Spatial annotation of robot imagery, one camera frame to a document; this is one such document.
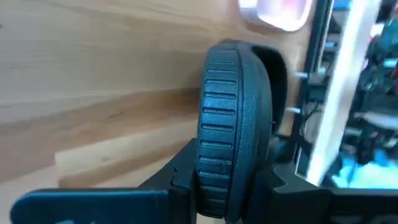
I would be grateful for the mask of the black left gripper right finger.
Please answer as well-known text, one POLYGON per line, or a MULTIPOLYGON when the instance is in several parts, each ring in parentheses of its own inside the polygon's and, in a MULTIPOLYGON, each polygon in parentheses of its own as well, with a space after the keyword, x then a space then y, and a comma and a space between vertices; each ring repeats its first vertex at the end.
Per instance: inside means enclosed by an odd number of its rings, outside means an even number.
POLYGON ((398 224, 398 190, 329 189, 266 162, 254 178, 248 224, 398 224))

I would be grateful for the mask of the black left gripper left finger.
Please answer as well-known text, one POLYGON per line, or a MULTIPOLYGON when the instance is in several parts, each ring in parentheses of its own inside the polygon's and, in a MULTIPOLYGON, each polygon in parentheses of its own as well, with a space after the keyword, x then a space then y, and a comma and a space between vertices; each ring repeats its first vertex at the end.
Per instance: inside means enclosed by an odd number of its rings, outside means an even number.
POLYGON ((11 208, 12 224, 195 224, 196 139, 138 187, 40 189, 11 208))

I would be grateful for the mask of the black slide with ribbed sole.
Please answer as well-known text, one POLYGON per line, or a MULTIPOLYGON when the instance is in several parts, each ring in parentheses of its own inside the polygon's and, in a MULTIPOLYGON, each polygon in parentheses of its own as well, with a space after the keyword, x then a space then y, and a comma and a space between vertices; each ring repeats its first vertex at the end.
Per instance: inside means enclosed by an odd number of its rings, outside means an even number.
POLYGON ((198 211, 234 223, 282 121, 287 66, 265 45, 223 40, 206 55, 197 125, 198 211))

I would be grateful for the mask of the wooden shelf with black frame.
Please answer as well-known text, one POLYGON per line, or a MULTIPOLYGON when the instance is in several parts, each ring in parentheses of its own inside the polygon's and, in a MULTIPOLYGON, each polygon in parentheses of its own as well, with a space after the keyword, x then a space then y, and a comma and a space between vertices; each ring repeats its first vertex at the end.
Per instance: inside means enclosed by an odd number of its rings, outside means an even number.
POLYGON ((309 151, 306 173, 302 176, 303 180, 316 187, 321 185, 338 157, 372 26, 381 3, 382 0, 350 0, 351 7, 346 13, 331 80, 326 88, 323 114, 309 151))

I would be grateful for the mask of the pink foam slide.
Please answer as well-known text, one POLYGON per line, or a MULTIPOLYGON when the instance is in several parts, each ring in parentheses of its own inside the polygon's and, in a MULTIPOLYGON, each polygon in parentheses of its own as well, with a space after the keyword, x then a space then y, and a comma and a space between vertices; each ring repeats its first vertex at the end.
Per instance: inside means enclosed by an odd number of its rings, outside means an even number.
POLYGON ((238 0, 238 3, 246 22, 295 32, 306 23, 315 0, 238 0))

